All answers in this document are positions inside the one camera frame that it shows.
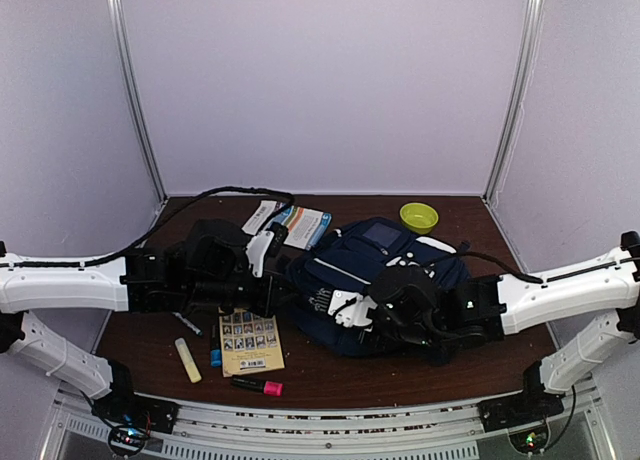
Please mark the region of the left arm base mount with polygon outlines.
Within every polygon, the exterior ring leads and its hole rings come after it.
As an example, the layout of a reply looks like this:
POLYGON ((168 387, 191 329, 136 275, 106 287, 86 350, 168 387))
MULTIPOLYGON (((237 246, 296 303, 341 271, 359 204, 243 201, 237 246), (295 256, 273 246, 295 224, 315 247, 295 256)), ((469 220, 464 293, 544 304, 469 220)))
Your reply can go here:
POLYGON ((132 402, 108 400, 91 402, 92 413, 111 427, 128 427, 143 433, 171 434, 179 405, 175 402, 135 395, 132 402))

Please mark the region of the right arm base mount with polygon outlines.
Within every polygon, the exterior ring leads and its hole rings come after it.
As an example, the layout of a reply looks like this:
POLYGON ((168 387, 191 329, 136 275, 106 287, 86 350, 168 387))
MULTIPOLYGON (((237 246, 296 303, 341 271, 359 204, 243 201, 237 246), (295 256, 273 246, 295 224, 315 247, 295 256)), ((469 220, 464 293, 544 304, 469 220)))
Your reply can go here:
POLYGON ((485 432, 540 422, 564 411, 562 396, 525 392, 484 400, 477 407, 485 432))

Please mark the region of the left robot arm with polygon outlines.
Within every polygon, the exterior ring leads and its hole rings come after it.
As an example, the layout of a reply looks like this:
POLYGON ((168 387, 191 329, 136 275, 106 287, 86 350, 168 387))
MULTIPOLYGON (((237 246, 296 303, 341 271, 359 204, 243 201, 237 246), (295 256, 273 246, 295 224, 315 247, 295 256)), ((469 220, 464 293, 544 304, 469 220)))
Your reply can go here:
POLYGON ((40 309, 89 308, 128 313, 230 313, 263 317, 294 293, 265 270, 288 230, 274 223, 254 235, 225 220, 199 220, 166 249, 134 248, 102 259, 33 259, 1 254, 1 351, 21 355, 102 403, 123 424, 144 413, 129 369, 96 357, 53 332, 40 309))

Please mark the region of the tan picture booklet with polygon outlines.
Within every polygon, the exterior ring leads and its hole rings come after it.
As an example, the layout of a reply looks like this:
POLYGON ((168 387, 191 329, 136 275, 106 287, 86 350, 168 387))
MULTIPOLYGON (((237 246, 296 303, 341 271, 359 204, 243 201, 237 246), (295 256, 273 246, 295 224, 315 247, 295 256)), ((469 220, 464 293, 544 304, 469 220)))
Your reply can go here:
POLYGON ((220 316, 219 335, 224 377, 285 368, 275 316, 263 318, 236 309, 220 316))

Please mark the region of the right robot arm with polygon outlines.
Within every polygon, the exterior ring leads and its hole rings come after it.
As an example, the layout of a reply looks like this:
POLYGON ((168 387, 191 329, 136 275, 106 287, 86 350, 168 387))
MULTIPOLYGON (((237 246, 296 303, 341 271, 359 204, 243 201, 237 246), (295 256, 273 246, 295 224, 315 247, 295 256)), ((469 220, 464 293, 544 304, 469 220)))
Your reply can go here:
POLYGON ((506 272, 471 278, 446 290, 426 268, 397 261, 361 293, 335 293, 332 315, 344 327, 424 348, 438 363, 533 326, 593 312, 594 320, 558 352, 533 367, 533 381, 513 399, 519 420, 535 420, 639 336, 639 235, 594 259, 533 275, 506 272))

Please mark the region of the navy blue backpack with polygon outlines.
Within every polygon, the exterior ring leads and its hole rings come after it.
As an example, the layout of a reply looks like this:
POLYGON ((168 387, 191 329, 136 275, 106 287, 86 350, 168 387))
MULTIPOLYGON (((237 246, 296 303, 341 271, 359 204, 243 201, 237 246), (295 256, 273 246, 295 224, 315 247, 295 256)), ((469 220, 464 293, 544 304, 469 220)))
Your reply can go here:
MULTIPOLYGON (((405 226, 382 217, 353 222, 325 235, 309 251, 285 268, 286 279, 300 295, 289 307, 293 323, 315 343, 347 357, 351 355, 349 333, 330 317, 316 312, 309 298, 318 290, 343 290, 367 294, 376 278, 393 266, 419 265, 435 285, 448 290, 471 278, 465 263, 454 256, 456 248, 437 239, 419 235, 405 226)), ((395 342, 395 351, 409 342, 395 333, 385 335, 395 342)))

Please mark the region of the white colourful brochure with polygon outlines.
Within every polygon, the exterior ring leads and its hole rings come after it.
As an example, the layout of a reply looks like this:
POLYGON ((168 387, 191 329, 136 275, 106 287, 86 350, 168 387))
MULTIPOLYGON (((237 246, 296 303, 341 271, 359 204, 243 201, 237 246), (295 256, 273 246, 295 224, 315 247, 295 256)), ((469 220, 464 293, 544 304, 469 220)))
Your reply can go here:
MULTIPOLYGON (((242 230, 246 234, 255 235, 263 221, 282 206, 282 202, 263 200, 242 230)), ((324 236, 331 221, 332 215, 328 212, 292 206, 273 217, 269 225, 276 222, 288 229, 289 234, 284 242, 286 246, 310 250, 324 236)))

